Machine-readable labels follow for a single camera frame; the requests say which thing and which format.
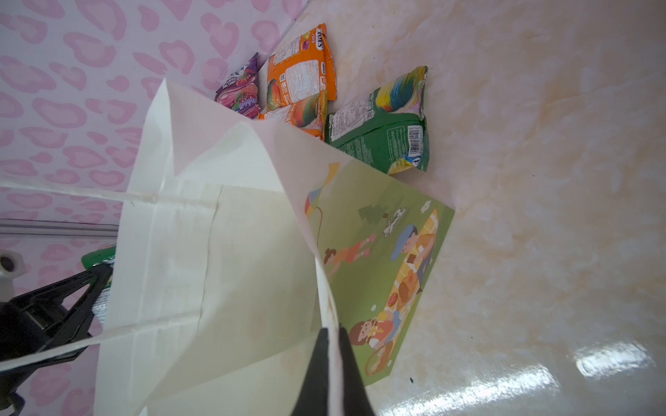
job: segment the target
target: barcode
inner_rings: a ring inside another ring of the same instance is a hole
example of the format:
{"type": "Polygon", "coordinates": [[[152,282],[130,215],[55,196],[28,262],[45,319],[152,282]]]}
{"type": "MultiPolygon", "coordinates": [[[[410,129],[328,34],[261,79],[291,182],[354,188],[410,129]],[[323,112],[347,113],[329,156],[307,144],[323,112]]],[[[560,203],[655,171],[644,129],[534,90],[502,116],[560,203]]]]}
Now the barcode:
{"type": "Polygon", "coordinates": [[[410,151],[407,157],[415,158],[423,154],[423,127],[408,126],[407,139],[410,141],[410,151]]]}

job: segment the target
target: white mechanical part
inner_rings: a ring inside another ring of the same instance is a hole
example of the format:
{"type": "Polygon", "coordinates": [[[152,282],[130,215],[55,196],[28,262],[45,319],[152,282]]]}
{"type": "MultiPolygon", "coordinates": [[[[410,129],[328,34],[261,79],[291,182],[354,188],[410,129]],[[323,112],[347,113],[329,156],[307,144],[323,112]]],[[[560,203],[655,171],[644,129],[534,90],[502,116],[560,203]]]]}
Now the white mechanical part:
{"type": "Polygon", "coordinates": [[[12,280],[25,272],[25,262],[21,254],[0,249],[0,302],[6,302],[14,297],[12,280]]]}

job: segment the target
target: colorful rainbow packaging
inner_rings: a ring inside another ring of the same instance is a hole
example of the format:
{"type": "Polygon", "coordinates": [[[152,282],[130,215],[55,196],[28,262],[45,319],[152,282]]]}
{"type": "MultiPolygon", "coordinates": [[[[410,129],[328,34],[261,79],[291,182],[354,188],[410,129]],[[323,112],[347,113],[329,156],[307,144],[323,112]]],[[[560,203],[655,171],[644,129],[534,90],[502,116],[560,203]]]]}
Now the colorful rainbow packaging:
{"type": "Polygon", "coordinates": [[[254,118],[261,108],[258,99],[258,78],[256,76],[256,53],[243,68],[231,74],[226,82],[217,90],[215,101],[243,114],[254,118]]]}
{"type": "Polygon", "coordinates": [[[304,130],[312,136],[324,141],[324,127],[328,111],[328,94],[326,90],[306,99],[290,104],[266,114],[259,114],[260,120],[280,120],[304,130]]]}
{"type": "Polygon", "coordinates": [[[321,24],[293,40],[268,58],[266,107],[273,111],[301,101],[320,91],[336,99],[333,56],[326,42],[326,25],[321,24]]]}
{"type": "Polygon", "coordinates": [[[328,117],[326,142],[389,175],[425,171],[430,149],[423,94],[428,67],[354,100],[328,117]]]}

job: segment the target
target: cartoon tree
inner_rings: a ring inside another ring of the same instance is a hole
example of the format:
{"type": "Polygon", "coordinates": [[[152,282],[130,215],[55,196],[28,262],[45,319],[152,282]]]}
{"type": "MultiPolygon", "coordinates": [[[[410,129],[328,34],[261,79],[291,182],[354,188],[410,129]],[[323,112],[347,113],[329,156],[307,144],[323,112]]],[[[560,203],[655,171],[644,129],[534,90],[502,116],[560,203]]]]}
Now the cartoon tree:
{"type": "Polygon", "coordinates": [[[362,220],[371,224],[377,224],[381,219],[388,218],[386,207],[379,205],[368,205],[358,210],[358,215],[362,220]]]}

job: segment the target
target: orange snack packet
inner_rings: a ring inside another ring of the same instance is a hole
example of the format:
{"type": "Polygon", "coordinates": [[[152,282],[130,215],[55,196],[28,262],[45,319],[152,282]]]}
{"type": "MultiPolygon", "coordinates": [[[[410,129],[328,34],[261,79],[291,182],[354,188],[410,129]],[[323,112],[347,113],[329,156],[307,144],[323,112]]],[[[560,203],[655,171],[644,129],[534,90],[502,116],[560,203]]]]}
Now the orange snack packet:
{"type": "Polygon", "coordinates": [[[304,132],[324,141],[324,127],[328,112],[326,90],[306,99],[290,104],[266,114],[259,114],[259,120],[279,120],[298,127],[304,132]]]}
{"type": "Polygon", "coordinates": [[[320,91],[327,91],[329,100],[337,98],[333,56],[323,23],[268,59],[266,107],[272,111],[320,91]]]}

